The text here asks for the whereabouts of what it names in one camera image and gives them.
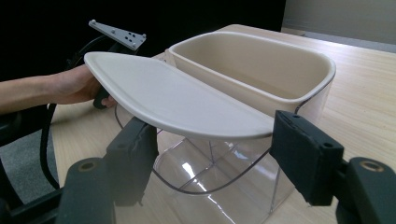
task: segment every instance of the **white wall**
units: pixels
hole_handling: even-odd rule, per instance
[[[283,27],[396,45],[396,0],[287,0]]]

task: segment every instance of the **white plastic tray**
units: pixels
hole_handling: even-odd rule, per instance
[[[162,61],[110,52],[84,61],[120,105],[157,128],[209,140],[272,133],[273,118]]]

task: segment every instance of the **black cable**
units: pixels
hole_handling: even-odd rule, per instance
[[[118,115],[118,113],[117,113],[117,108],[118,108],[118,104],[116,104],[116,105],[114,106],[114,116],[116,117],[116,121],[117,121],[117,123],[120,125],[120,128],[123,129],[123,125],[121,124],[121,121],[120,121],[120,119],[119,119],[119,115]]]
[[[84,56],[85,53],[88,52],[93,46],[98,44],[99,42],[102,42],[103,40],[108,39],[106,35],[100,35],[99,37],[96,37],[94,40],[92,40],[90,43],[84,46],[78,53],[76,53],[72,60],[67,61],[67,66],[64,69],[64,71],[70,70],[74,67],[77,66],[78,62],[81,60],[81,58]],[[47,160],[47,147],[48,147],[48,141],[49,141],[49,134],[50,134],[50,124],[52,122],[52,117],[55,112],[56,104],[49,104],[48,108],[48,116],[47,119],[44,123],[44,127],[41,132],[41,141],[40,141],[40,165],[41,165],[41,170],[43,171],[44,176],[47,178],[49,183],[55,188],[59,188],[59,183],[56,181],[56,179],[53,177],[52,173],[50,172],[50,168],[48,165],[48,160]]]

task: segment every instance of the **transparent plastic base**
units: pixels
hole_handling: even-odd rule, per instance
[[[263,223],[294,186],[268,154],[271,138],[214,142],[184,138],[154,170],[182,223]]]

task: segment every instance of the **human hand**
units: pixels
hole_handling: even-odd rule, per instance
[[[101,85],[90,69],[83,64],[71,70],[51,75],[49,87],[53,92],[53,103],[67,105],[93,99]],[[101,103],[106,107],[111,107],[117,102],[109,96]]]

